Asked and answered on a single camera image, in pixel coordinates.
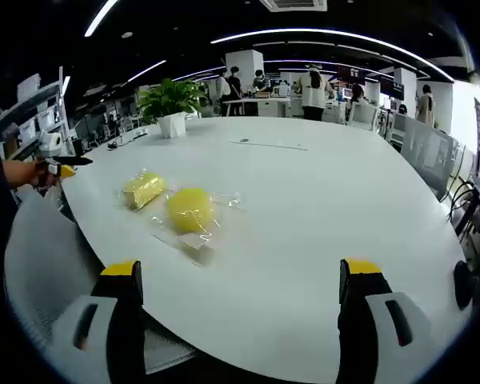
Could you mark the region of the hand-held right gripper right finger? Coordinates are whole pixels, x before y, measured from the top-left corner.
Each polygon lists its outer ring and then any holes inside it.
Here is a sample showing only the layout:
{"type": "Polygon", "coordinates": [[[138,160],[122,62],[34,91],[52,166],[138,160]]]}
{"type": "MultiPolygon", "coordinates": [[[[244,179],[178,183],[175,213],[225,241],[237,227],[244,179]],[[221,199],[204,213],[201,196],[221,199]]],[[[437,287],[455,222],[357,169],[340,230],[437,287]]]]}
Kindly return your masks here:
{"type": "Polygon", "coordinates": [[[424,312],[393,291],[379,266],[340,261],[337,383],[416,383],[434,361],[436,345],[424,312]]]}

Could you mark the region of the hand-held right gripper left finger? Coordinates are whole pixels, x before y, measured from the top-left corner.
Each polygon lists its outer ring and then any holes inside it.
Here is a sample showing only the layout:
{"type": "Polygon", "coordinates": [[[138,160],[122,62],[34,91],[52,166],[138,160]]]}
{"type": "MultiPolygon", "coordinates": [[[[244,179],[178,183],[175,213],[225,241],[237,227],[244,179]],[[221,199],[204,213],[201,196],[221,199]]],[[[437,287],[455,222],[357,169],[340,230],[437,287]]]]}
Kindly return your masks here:
{"type": "Polygon", "coordinates": [[[142,383],[145,326],[142,268],[127,261],[105,268],[88,295],[54,323],[50,363],[64,383],[142,383]]]}

